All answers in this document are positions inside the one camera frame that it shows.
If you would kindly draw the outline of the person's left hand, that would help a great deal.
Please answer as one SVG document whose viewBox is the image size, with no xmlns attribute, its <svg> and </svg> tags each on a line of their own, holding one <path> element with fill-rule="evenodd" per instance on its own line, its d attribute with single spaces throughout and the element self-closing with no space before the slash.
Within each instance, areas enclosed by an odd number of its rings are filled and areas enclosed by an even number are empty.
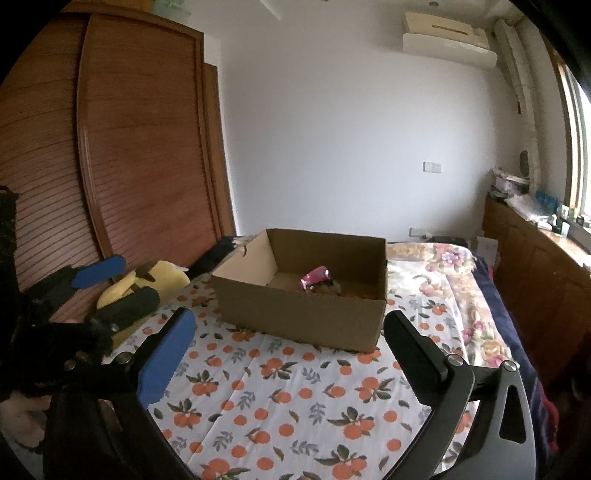
<svg viewBox="0 0 591 480">
<path fill-rule="evenodd" d="M 28 398 L 19 392 L 1 402 L 1 432 L 17 444 L 35 449 L 44 440 L 45 426 L 41 418 L 50 407 L 49 395 Z"/>
</svg>

